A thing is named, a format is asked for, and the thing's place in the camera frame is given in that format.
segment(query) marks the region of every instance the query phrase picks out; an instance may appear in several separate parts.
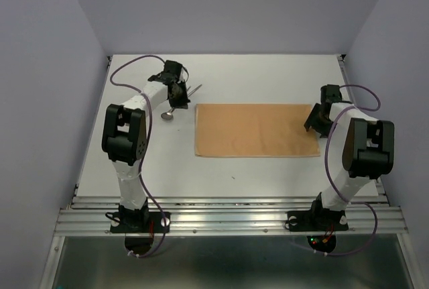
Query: brown paper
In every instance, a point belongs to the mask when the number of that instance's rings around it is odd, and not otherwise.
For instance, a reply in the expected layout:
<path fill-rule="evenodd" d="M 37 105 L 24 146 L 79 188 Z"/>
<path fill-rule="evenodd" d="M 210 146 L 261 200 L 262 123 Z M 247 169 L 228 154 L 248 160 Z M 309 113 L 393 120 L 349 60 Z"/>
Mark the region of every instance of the brown paper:
<path fill-rule="evenodd" d="M 203 157 L 319 156 L 304 122 L 311 105 L 196 106 L 195 154 Z"/>

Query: white table surface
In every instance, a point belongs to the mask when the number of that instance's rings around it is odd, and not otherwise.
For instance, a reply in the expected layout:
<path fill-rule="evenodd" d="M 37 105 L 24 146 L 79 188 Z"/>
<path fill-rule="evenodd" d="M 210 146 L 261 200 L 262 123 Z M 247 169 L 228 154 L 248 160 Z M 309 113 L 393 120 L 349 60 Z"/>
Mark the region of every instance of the white table surface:
<path fill-rule="evenodd" d="M 328 186 L 324 171 L 325 139 L 319 139 L 317 158 L 202 158 L 194 153 L 194 120 L 197 103 L 308 103 L 320 102 L 325 84 L 344 84 L 333 55 L 160 55 L 183 63 L 190 72 L 188 86 L 202 87 L 190 97 L 188 110 L 176 110 L 174 120 L 160 118 L 170 106 L 154 111 L 154 128 L 143 178 L 151 193 L 173 197 L 273 197 L 316 196 Z M 115 55 L 109 74 L 134 55 Z M 115 77 L 143 88 L 147 78 L 159 73 L 162 63 L 143 59 Z M 105 110 L 135 93 L 106 81 L 99 112 L 80 177 L 77 196 L 119 196 L 115 170 L 101 150 Z M 347 98 L 344 89 L 343 97 Z M 330 148 L 330 169 L 341 169 L 345 129 L 337 129 Z M 360 196 L 377 196 L 374 181 Z"/>

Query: lavender wall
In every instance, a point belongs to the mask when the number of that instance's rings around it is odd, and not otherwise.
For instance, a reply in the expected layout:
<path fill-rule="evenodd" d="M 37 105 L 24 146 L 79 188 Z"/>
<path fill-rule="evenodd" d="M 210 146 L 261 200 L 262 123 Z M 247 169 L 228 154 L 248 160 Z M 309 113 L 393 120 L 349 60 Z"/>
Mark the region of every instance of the lavender wall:
<path fill-rule="evenodd" d="M 0 288 L 38 288 L 107 64 L 77 0 L 0 10 Z"/>
<path fill-rule="evenodd" d="M 79 0 L 107 53 L 345 53 L 377 0 Z"/>
<path fill-rule="evenodd" d="M 395 166 L 384 186 L 401 205 L 429 283 L 429 0 L 379 0 L 346 57 L 349 80 L 380 96 L 395 123 Z M 357 93 L 360 103 L 370 97 Z"/>

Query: spoon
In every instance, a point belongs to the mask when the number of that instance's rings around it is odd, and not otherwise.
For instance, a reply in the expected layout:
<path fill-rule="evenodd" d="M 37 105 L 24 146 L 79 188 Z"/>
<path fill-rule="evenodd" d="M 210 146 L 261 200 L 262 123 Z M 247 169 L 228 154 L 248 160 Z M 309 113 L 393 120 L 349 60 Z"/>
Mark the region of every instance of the spoon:
<path fill-rule="evenodd" d="M 197 91 L 199 88 L 201 88 L 202 84 L 200 84 L 198 87 L 196 87 L 194 90 L 192 90 L 190 93 L 188 93 L 188 97 L 190 97 L 195 91 Z M 169 111 L 166 111 L 165 113 L 161 114 L 161 118 L 164 120 L 172 120 L 174 118 L 173 111 L 176 108 L 171 108 Z"/>

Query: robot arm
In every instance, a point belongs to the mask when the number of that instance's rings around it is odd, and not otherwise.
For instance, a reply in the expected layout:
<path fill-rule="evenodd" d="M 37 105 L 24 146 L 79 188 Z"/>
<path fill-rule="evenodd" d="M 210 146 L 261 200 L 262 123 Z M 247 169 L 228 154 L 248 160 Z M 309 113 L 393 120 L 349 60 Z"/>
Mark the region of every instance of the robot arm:
<path fill-rule="evenodd" d="M 304 126 L 307 130 L 313 128 L 321 137 L 328 137 L 339 113 L 353 107 L 353 104 L 344 101 L 339 86 L 334 85 L 321 88 L 320 101 L 320 104 L 315 104 Z M 345 209 L 348 202 L 370 180 L 389 174 L 393 168 L 392 122 L 380 121 L 354 108 L 340 117 L 336 129 L 347 129 L 343 169 L 334 179 L 334 185 L 342 196 L 329 186 L 317 196 L 309 211 L 289 211 L 287 224 L 292 232 L 326 231 L 330 226 L 335 231 L 346 231 Z"/>
<path fill-rule="evenodd" d="M 188 108 L 190 101 L 182 71 L 180 63 L 167 60 L 164 71 L 148 79 L 142 94 L 149 98 L 152 109 L 166 100 L 171 107 Z M 142 94 L 122 105 L 107 107 L 102 138 L 102 149 L 115 167 L 121 192 L 119 212 L 113 213 L 113 217 L 122 224 L 117 228 L 124 230 L 125 225 L 128 232 L 143 230 L 149 219 L 146 194 L 139 180 L 139 165 L 147 148 L 148 109 Z"/>
<path fill-rule="evenodd" d="M 341 111 L 350 106 L 349 103 L 333 103 L 329 119 L 333 122 Z M 391 171 L 394 128 L 393 123 L 379 121 L 354 108 L 340 117 L 337 129 L 347 129 L 347 137 L 343 149 L 343 169 L 334 184 L 350 201 L 370 180 Z M 331 186 L 322 192 L 321 199 L 323 208 L 332 211 L 344 211 L 348 204 Z"/>

